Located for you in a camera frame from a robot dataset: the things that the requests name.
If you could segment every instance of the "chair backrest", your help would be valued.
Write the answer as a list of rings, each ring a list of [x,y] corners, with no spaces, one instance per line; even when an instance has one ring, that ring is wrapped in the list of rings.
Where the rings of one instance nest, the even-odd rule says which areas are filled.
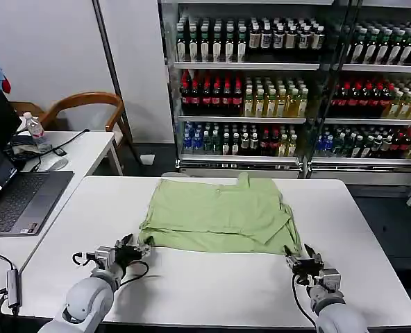
[[[108,92],[83,92],[68,96],[67,98],[54,104],[47,112],[46,117],[42,120],[42,125],[46,127],[49,123],[56,119],[58,113],[62,110],[89,104],[109,104],[116,107],[115,112],[113,112],[113,115],[106,124],[107,132],[111,132],[113,130],[113,126],[117,122],[121,121],[120,116],[124,111],[124,103],[122,103],[119,96]]]
[[[34,117],[39,117],[39,120],[45,116],[44,110],[36,104],[30,102],[10,102],[11,106],[16,110],[19,117],[22,117],[25,112],[31,112]]]

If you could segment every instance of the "display shelf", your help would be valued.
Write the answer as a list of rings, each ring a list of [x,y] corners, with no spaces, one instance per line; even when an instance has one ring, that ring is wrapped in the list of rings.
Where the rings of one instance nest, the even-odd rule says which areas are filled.
[[[404,158],[347,158],[347,157],[314,157],[313,164],[337,165],[369,165],[373,167],[411,167],[411,160]]]
[[[411,65],[363,65],[345,64],[342,71],[375,71],[382,73],[411,73]]]
[[[296,157],[181,154],[181,161],[196,163],[298,164]]]
[[[162,0],[163,3],[248,3],[248,4],[258,4],[266,3],[272,5],[331,5],[333,0]]]
[[[411,126],[411,119],[356,119],[356,118],[326,118],[324,123],[353,125],[391,125]]]
[[[236,69],[251,71],[316,71],[318,63],[304,62],[174,62],[177,69]]]
[[[204,121],[210,123],[304,123],[305,118],[255,118],[255,117],[202,117],[179,116],[180,121]]]

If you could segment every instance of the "white wall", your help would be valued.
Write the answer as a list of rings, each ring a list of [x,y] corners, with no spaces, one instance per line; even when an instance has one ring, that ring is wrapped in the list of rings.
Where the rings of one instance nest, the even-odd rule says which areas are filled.
[[[100,0],[133,139],[173,143],[157,0]]]
[[[108,37],[133,139],[173,142],[156,0],[108,2]],[[8,99],[45,110],[79,92],[114,93],[90,0],[0,0],[0,66],[12,85]],[[81,130],[102,129],[110,114],[97,105],[64,116]]]

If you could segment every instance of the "desk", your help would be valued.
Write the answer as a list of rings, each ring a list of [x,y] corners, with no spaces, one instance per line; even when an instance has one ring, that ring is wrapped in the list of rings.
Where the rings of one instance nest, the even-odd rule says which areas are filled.
[[[47,132],[47,137],[53,146],[58,146],[71,139],[77,133]],[[25,267],[37,245],[44,238],[81,180],[86,175],[93,173],[108,151],[115,152],[112,146],[113,138],[113,133],[87,132],[63,147],[67,152],[65,157],[69,162],[62,170],[73,171],[74,175],[40,232],[35,236],[28,237],[0,237],[0,253],[8,257],[19,270]],[[48,158],[53,158],[52,155],[54,154],[50,154],[50,156],[45,155],[42,160],[46,162]],[[31,170],[36,163],[36,160],[28,162],[24,170]],[[7,263],[0,260],[0,289],[6,286],[6,271],[8,269]]]
[[[236,183],[229,178],[173,180]],[[67,291],[90,276],[94,267],[76,267],[73,253],[112,246],[125,234],[137,234],[158,181],[86,177],[23,272],[20,316],[54,317]],[[342,274],[345,300],[363,313],[368,326],[411,326],[411,301],[344,183],[274,181],[294,211],[301,240],[321,252]],[[106,321],[310,327],[295,305],[292,272],[281,255],[156,248],[145,260],[149,274],[115,294]],[[301,304],[311,313],[305,289],[298,287],[297,291]],[[3,312],[10,313],[5,305]]]

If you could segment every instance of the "laptop keyboard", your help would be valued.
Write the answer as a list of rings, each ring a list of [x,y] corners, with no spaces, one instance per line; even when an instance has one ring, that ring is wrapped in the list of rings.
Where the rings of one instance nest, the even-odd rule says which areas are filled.
[[[18,174],[0,194],[0,232],[9,232],[49,177],[48,173]]]

